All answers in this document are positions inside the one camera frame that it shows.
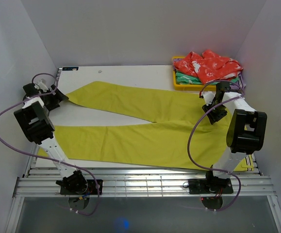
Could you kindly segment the yellow-green trousers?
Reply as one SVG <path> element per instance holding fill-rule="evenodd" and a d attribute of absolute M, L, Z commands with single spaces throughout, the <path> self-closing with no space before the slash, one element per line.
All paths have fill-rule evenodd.
<path fill-rule="evenodd" d="M 231 113 L 211 124 L 196 94 L 92 82 L 71 93 L 73 104 L 145 120 L 122 126 L 55 126 L 69 159 L 203 169 L 225 151 Z"/>

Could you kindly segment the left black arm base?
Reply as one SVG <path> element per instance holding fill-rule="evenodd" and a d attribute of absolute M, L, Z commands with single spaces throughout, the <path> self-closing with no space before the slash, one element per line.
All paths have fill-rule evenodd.
<path fill-rule="evenodd" d="M 101 195 L 102 189 L 103 189 L 103 180 L 97 179 L 97 184 L 98 185 L 95 184 L 94 180 L 90 179 L 90 180 L 87 180 L 87 190 L 83 193 L 71 192 L 71 191 L 68 191 L 67 189 L 61 187 L 59 194 L 60 195 L 82 195 L 82 196 L 86 195 L 86 194 L 97 195 L 98 194 L 97 188 L 98 188 L 99 194 Z"/>

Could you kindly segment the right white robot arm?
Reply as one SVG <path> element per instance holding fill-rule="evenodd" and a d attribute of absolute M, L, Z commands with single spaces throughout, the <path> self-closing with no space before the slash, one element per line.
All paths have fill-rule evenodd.
<path fill-rule="evenodd" d="M 231 89 L 230 84 L 221 82 L 216 92 L 200 92 L 205 100 L 202 106 L 211 124 L 231 113 L 231 122 L 226 135 L 227 148 L 221 158 L 206 172 L 204 187 L 210 193 L 231 186 L 230 176 L 237 165 L 255 151 L 261 150 L 267 123 L 267 114 L 252 108 L 240 90 Z"/>

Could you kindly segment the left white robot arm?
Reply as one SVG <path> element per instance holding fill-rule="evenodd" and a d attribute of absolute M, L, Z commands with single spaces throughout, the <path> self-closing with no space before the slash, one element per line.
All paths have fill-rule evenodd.
<path fill-rule="evenodd" d="M 68 97 L 57 89 L 52 94 L 42 81 L 27 84 L 23 90 L 28 99 L 14 116 L 24 135 L 30 142 L 38 144 L 57 167 L 61 175 L 57 185 L 71 193 L 85 193 L 88 182 L 79 169 L 68 165 L 70 161 L 54 136 L 55 128 L 48 116 L 49 111 L 60 107 L 60 102 Z"/>

